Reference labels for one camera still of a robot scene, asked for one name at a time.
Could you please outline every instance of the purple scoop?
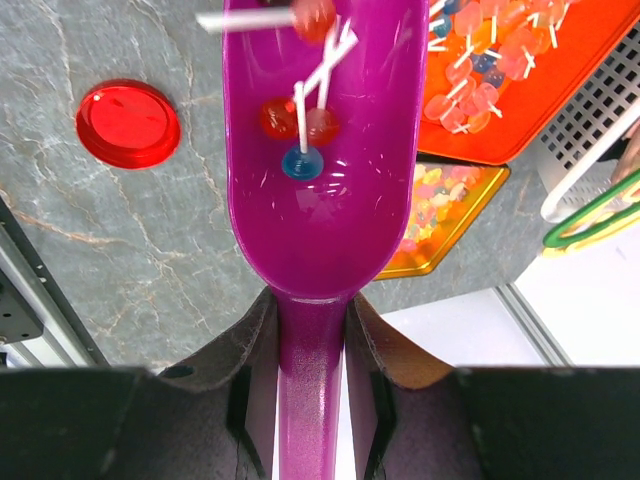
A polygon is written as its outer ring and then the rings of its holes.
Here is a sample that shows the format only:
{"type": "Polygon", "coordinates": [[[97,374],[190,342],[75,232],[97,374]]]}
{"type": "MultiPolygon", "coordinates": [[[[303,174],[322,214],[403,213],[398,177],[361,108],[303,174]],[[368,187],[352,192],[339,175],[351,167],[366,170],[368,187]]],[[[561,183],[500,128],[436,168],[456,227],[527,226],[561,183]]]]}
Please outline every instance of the purple scoop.
{"type": "MultiPolygon", "coordinates": [[[[409,212],[426,51],[425,0],[337,0],[359,43],[335,68],[328,108],[341,132],[323,173],[287,177],[295,144],[261,129],[262,104],[293,94],[321,62],[293,29],[224,36],[229,206],[238,243],[273,288],[281,322],[280,472],[334,478],[347,302],[387,264],[409,212]]],[[[225,9],[256,8],[226,0],[225,9]]],[[[316,94],[307,98],[315,106],[316,94]]]]}

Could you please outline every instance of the red lid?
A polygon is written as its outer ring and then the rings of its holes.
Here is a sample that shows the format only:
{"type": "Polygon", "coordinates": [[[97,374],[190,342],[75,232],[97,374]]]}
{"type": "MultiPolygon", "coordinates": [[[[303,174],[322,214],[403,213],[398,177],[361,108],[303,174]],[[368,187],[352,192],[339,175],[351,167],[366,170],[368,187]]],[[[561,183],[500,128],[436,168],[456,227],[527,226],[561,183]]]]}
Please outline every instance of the red lid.
{"type": "Polygon", "coordinates": [[[159,165],[180,143],[180,122],[169,100],[137,80],[93,88],[78,108],[76,130],[95,157],[129,170],[159,165]]]}

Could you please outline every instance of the white container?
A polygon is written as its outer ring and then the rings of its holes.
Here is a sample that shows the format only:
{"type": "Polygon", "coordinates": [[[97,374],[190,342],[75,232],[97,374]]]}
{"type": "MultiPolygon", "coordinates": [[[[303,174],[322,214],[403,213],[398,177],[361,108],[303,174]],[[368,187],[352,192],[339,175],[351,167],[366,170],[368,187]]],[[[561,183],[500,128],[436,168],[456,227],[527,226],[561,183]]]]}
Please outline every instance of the white container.
{"type": "MultiPolygon", "coordinates": [[[[542,218],[559,223],[611,187],[616,162],[597,161],[638,118],[640,23],[523,152],[549,192],[542,218]]],[[[608,209],[626,206],[614,200],[608,209]]]]}

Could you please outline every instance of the white stick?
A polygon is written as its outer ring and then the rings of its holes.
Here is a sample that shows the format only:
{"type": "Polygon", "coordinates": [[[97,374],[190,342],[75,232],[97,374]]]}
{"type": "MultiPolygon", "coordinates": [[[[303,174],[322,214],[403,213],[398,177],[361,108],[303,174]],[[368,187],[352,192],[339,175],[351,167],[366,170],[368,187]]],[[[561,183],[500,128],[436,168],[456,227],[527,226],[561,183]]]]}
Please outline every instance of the white stick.
{"type": "Polygon", "coordinates": [[[436,27],[439,27],[440,25],[444,25],[444,18],[440,18],[439,20],[429,23],[429,31],[433,32],[436,27]]]}
{"type": "Polygon", "coordinates": [[[343,43],[347,39],[349,32],[351,32],[351,18],[348,18],[347,21],[344,22],[344,27],[342,27],[342,31],[340,32],[338,43],[343,43]]]}
{"type": "Polygon", "coordinates": [[[293,25],[290,8],[251,8],[217,13],[199,13],[196,20],[209,33],[243,32],[293,25]]]}
{"type": "MultiPolygon", "coordinates": [[[[340,18],[336,17],[336,21],[333,23],[333,26],[327,33],[326,38],[324,39],[324,51],[322,52],[322,61],[326,62],[334,48],[336,47],[336,40],[338,38],[338,23],[340,22],[340,18]]],[[[320,86],[318,87],[318,108],[322,110],[327,109],[327,97],[329,96],[329,83],[331,82],[331,70],[328,70],[327,73],[322,78],[320,82],[320,86]]]]}
{"type": "Polygon", "coordinates": [[[571,6],[570,3],[565,4],[564,6],[564,13],[562,14],[562,18],[560,19],[560,21],[556,24],[556,31],[560,30],[560,27],[562,26],[562,24],[564,23],[564,19],[567,18],[567,12],[569,12],[569,7],[571,6]]]}
{"type": "Polygon", "coordinates": [[[446,0],[440,0],[439,2],[436,2],[430,9],[429,9],[429,18],[433,17],[434,15],[437,15],[438,13],[440,13],[440,10],[442,10],[444,8],[444,4],[445,4],[446,0]]]}
{"type": "Polygon", "coordinates": [[[527,47],[522,45],[522,51],[524,52],[524,58],[527,59],[527,66],[530,68],[536,68],[536,58],[529,53],[527,47]]]}
{"type": "Polygon", "coordinates": [[[453,132],[451,133],[460,133],[463,132],[465,134],[469,133],[469,127],[471,126],[470,123],[467,123],[466,125],[460,125],[458,128],[456,128],[453,132]]]}
{"type": "Polygon", "coordinates": [[[502,55],[500,55],[498,52],[494,52],[491,49],[487,49],[487,51],[484,52],[484,53],[485,53],[485,55],[489,55],[490,57],[493,57],[493,58],[497,58],[497,59],[501,59],[502,58],[502,55]]]}
{"type": "Polygon", "coordinates": [[[464,52],[462,55],[460,55],[460,58],[458,60],[456,60],[456,63],[453,64],[453,68],[455,68],[456,70],[458,68],[460,68],[460,65],[462,65],[462,63],[471,56],[471,53],[473,52],[473,47],[467,47],[467,51],[464,52]]]}
{"type": "Polygon", "coordinates": [[[462,80],[458,85],[453,87],[453,89],[449,93],[447,93],[447,98],[453,97],[456,93],[462,90],[467,83],[469,83],[468,79],[465,78],[464,80],[462,80]]]}
{"type": "Polygon", "coordinates": [[[558,48],[558,37],[556,36],[556,29],[553,25],[549,25],[549,35],[551,35],[551,45],[553,45],[553,48],[558,48]]]}
{"type": "Polygon", "coordinates": [[[489,110],[491,110],[493,113],[495,113],[498,118],[502,118],[502,110],[496,108],[495,105],[490,103],[489,104],[489,110]]]}
{"type": "Polygon", "coordinates": [[[338,47],[333,51],[329,60],[322,62],[320,65],[316,67],[316,69],[311,72],[309,78],[304,82],[304,96],[306,97],[313,91],[314,88],[318,86],[322,77],[327,73],[333,70],[333,68],[340,63],[340,61],[345,57],[347,53],[351,51],[353,47],[358,43],[358,37],[353,31],[349,31],[346,35],[346,38],[343,42],[338,44],[338,47]]]}
{"type": "Polygon", "coordinates": [[[309,144],[307,143],[307,110],[304,106],[304,84],[296,82],[293,86],[293,97],[296,102],[296,113],[298,114],[298,135],[300,137],[300,152],[307,153],[309,144]]]}
{"type": "Polygon", "coordinates": [[[491,43],[496,43],[498,40],[498,17],[495,15],[491,17],[491,43]]]}
{"type": "Polygon", "coordinates": [[[442,43],[446,40],[446,37],[442,37],[442,38],[434,38],[433,40],[429,40],[429,46],[430,47],[434,47],[436,46],[438,43],[442,43]]]}

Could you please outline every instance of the marble countertop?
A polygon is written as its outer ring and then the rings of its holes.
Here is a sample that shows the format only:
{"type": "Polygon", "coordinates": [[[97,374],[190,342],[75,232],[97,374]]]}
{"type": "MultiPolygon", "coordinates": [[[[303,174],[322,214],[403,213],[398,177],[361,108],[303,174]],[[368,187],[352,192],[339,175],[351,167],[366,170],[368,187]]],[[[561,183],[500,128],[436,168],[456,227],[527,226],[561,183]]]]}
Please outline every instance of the marble countertop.
{"type": "MultiPolygon", "coordinates": [[[[0,195],[112,363],[160,368],[237,320],[263,287],[226,208],[221,0],[8,0],[0,10],[0,195]],[[106,167],[79,143],[83,95],[112,78],[162,90],[183,141],[162,166],[106,167]]],[[[388,312],[515,280],[548,229],[535,165],[512,175],[435,272],[367,286],[388,312]]]]}

